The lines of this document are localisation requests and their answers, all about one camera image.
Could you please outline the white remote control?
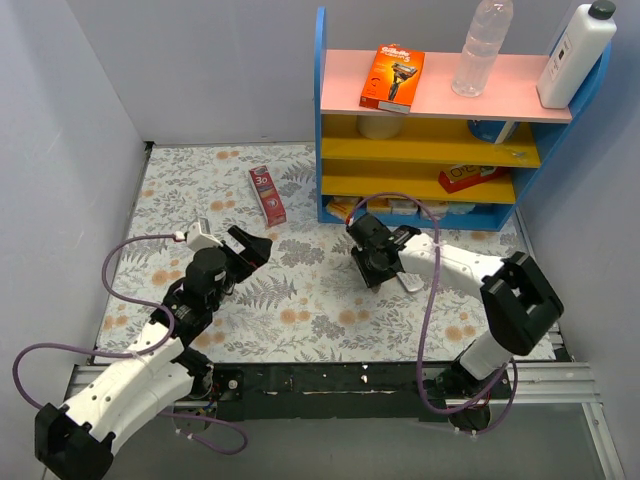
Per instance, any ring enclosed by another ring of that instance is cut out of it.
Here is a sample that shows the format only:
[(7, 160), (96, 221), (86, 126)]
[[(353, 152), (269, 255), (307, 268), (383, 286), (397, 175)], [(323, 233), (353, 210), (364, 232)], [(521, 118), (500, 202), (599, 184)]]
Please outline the white remote control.
[(408, 293), (416, 293), (424, 287), (424, 281), (417, 274), (399, 272), (397, 278)]

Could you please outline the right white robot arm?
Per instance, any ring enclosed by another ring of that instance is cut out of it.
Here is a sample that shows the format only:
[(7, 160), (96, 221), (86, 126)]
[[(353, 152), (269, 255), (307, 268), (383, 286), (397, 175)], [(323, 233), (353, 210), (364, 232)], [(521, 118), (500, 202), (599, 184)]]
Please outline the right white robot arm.
[(391, 231), (366, 214), (346, 232), (351, 254), (369, 288), (400, 273), (434, 274), (479, 299), (488, 330), (474, 340), (435, 380), (446, 393), (475, 397), (489, 377), (514, 356), (527, 356), (564, 313), (564, 305), (535, 260), (524, 252), (508, 258), (473, 253), (437, 242), (411, 226)]

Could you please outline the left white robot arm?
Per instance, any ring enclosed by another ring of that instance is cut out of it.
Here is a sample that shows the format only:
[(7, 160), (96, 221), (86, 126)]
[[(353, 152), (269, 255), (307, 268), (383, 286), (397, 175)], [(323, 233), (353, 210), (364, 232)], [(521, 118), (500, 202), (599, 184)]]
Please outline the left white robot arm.
[(213, 392), (214, 365), (191, 343), (213, 321), (234, 287), (265, 265), (272, 241), (237, 226), (236, 252), (205, 222), (171, 238), (193, 251), (135, 340), (83, 390), (60, 406), (38, 409), (35, 457), (61, 479), (101, 479), (126, 441), (174, 402)]

